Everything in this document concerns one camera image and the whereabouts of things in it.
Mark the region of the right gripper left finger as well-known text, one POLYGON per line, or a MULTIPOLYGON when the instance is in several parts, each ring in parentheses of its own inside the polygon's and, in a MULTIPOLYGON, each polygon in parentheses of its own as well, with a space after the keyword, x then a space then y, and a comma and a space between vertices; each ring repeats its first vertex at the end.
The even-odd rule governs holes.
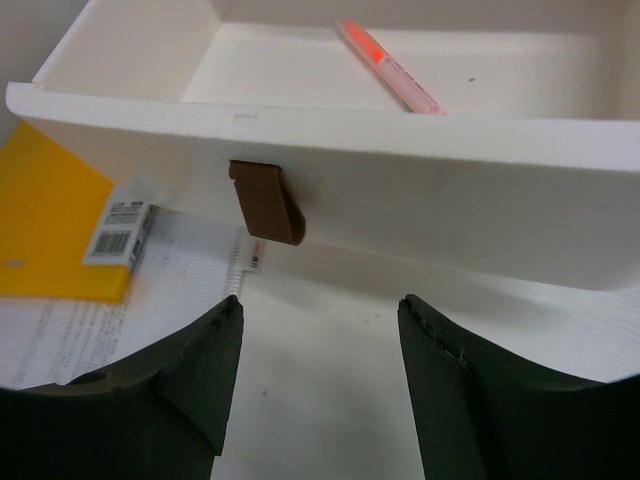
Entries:
POLYGON ((2 478, 210 478, 243 329, 243 307, 230 295, 186 327, 66 385, 2 389, 2 478))

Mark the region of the orange pen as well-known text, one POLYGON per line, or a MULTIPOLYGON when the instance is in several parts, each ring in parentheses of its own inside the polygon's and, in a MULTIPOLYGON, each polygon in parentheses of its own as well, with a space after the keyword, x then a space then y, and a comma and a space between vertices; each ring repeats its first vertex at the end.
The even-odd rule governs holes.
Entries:
POLYGON ((337 20, 336 27, 346 44, 411 112, 430 115, 446 114, 442 105, 364 28, 349 19, 337 20))

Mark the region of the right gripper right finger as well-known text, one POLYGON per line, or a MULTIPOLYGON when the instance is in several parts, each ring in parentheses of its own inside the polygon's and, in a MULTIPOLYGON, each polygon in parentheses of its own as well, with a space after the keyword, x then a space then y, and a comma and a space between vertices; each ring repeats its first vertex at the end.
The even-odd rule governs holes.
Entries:
POLYGON ((415 295, 398 327, 425 478, 638 478, 638 376, 544 367, 415 295))

